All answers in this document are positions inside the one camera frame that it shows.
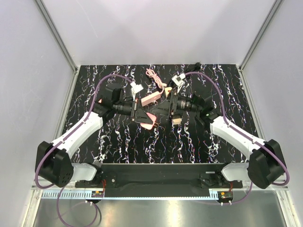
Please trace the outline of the cream power strip red sockets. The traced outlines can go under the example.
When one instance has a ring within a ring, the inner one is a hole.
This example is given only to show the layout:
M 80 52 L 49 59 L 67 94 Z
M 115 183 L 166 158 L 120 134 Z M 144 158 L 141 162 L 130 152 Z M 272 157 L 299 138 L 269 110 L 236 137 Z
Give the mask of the cream power strip red sockets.
M 165 96 L 168 97 L 172 91 L 172 87 L 165 88 Z M 180 115 L 174 115 L 171 119 L 173 125 L 180 125 L 182 121 L 182 117 Z

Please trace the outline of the aluminium frame post right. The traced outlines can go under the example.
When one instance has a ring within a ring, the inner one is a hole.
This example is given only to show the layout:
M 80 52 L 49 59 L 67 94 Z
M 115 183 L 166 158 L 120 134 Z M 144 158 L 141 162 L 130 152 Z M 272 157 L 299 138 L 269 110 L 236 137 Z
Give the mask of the aluminium frame post right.
M 248 64 L 248 61 L 250 60 L 250 58 L 252 57 L 254 51 L 256 50 L 256 48 L 258 47 L 261 39 L 263 38 L 264 34 L 266 33 L 266 31 L 268 30 L 271 22 L 273 21 L 276 13 L 279 11 L 281 5 L 283 4 L 283 0 L 275 0 L 273 5 L 271 6 L 267 16 L 265 17 L 260 29 L 258 30 L 252 44 L 250 45 L 244 59 L 242 60 L 241 64 L 239 65 L 239 69 L 240 71 L 243 71 L 246 67 L 246 65 Z

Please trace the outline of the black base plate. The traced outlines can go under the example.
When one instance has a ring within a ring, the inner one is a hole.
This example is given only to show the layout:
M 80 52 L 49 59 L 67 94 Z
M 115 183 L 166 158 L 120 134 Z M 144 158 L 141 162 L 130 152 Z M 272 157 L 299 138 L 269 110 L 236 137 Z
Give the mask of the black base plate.
M 220 170 L 224 164 L 103 164 L 92 182 L 79 181 L 77 188 L 100 189 L 105 198 L 208 197 L 210 189 L 241 189 L 229 183 Z

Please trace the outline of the aluminium frame post left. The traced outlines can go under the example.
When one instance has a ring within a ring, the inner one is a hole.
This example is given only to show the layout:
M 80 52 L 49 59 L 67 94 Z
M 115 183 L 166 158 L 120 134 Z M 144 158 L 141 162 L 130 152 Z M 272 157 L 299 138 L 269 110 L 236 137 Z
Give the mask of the aluminium frame post left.
M 51 32 L 55 42 L 57 43 L 59 49 L 61 50 L 70 69 L 72 70 L 73 73 L 76 73 L 78 66 L 75 64 L 74 60 L 72 59 L 72 56 L 70 55 L 63 39 L 61 38 L 59 31 L 56 28 L 56 25 L 50 15 L 50 13 L 48 12 L 44 2 L 42 0 L 34 0 L 34 3 L 36 4 L 39 12 L 41 13 L 45 23 L 47 24 L 49 31 Z

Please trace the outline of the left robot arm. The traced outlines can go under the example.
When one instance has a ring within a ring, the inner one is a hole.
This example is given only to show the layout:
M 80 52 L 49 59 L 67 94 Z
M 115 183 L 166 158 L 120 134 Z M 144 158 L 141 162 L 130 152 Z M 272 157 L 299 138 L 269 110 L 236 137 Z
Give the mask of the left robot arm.
M 43 141 L 39 144 L 35 166 L 37 187 L 47 188 L 39 184 L 38 177 L 60 188 L 75 181 L 86 181 L 91 187 L 98 187 L 102 183 L 99 167 L 96 164 L 73 163 L 71 159 L 78 148 L 115 114 L 128 116 L 142 125 L 153 126 L 156 121 L 156 116 L 145 112 L 137 98 L 123 100 L 120 88 L 114 89 L 108 96 L 100 96 L 95 100 L 92 110 L 86 112 L 62 136 L 50 143 Z

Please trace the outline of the aluminium frame post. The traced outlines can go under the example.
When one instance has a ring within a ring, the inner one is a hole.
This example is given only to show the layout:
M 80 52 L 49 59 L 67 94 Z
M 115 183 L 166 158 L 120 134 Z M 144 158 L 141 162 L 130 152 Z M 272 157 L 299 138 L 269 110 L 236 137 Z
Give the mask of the aluminium frame post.
M 55 42 L 57 43 L 59 49 L 61 50 L 70 69 L 72 70 L 73 73 L 76 73 L 78 66 L 75 64 L 74 60 L 72 59 L 72 56 L 70 55 L 63 39 L 61 38 L 59 31 L 56 28 L 56 25 L 50 15 L 50 13 L 48 12 L 44 2 L 42 0 L 34 0 L 34 3 L 36 4 L 39 12 L 41 13 L 45 23 L 47 24 L 49 31 L 51 32 Z
M 243 71 L 246 67 L 246 65 L 248 64 L 248 61 L 250 60 L 250 58 L 252 57 L 254 51 L 256 50 L 256 48 L 258 47 L 261 39 L 263 38 L 264 34 L 266 33 L 266 31 L 268 30 L 271 22 L 273 21 L 276 13 L 279 11 L 281 5 L 283 4 L 283 0 L 275 0 L 273 5 L 271 6 L 267 16 L 265 17 L 260 29 L 258 30 L 252 44 L 250 45 L 244 59 L 242 60 L 241 64 L 239 65 L 239 69 L 240 71 Z

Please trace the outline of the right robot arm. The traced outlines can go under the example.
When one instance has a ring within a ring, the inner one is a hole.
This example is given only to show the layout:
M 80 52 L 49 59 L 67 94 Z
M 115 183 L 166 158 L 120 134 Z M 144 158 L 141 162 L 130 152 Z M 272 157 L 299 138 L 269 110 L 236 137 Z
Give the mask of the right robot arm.
M 258 188 L 266 189 L 271 184 L 278 185 L 276 180 L 282 175 L 285 175 L 282 185 L 289 183 L 290 175 L 279 143 L 275 140 L 265 141 L 241 129 L 227 119 L 225 112 L 216 112 L 208 98 L 197 95 L 189 98 L 170 93 L 149 113 L 143 110 L 145 103 L 137 99 L 134 101 L 131 112 L 133 121 L 153 126 L 156 115 L 161 114 L 178 124 L 184 111 L 192 112 L 202 130 L 222 138 L 247 158 L 247 163 L 226 164 L 215 175 L 215 182 L 219 187 L 226 187 L 233 181 L 250 181 Z

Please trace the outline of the pink power strip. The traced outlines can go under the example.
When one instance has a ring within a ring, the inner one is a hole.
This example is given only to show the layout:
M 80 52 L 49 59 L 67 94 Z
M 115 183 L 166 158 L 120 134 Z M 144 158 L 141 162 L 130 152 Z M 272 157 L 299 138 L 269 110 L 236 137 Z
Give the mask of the pink power strip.
M 158 100 L 161 97 L 161 93 L 160 92 L 154 92 L 144 98 L 141 99 L 141 104 L 142 106 L 146 106 L 156 100 Z

